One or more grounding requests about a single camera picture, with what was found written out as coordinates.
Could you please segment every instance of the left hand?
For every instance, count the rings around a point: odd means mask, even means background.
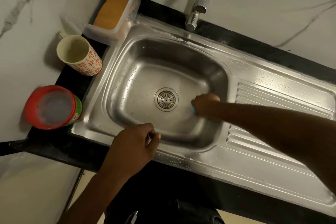
[[[126,127],[114,138],[98,173],[126,182],[153,159],[160,138],[151,123]]]

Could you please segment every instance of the yellow sponge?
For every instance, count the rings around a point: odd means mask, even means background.
[[[128,1],[129,0],[106,0],[93,24],[107,30],[114,29]]]

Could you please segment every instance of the sink basin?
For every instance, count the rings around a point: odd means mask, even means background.
[[[114,77],[107,111],[115,122],[151,122],[162,141],[188,148],[207,147],[218,137],[222,122],[191,110],[191,100],[203,93],[226,100],[226,72],[204,53],[170,40],[135,39],[123,49]]]
[[[299,161],[226,122],[195,116],[213,92],[230,103],[335,119],[336,87],[141,16],[103,58],[73,134],[110,145],[128,124],[162,134],[154,160],[336,217],[336,199]]]

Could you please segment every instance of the drain strainer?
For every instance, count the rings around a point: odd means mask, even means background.
[[[179,103],[179,97],[173,89],[162,88],[156,92],[154,102],[161,111],[170,112],[176,108]]]

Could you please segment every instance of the cup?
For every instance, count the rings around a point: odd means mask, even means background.
[[[80,35],[63,38],[56,48],[57,56],[65,64],[83,75],[92,76],[102,69],[102,59],[89,42]]]

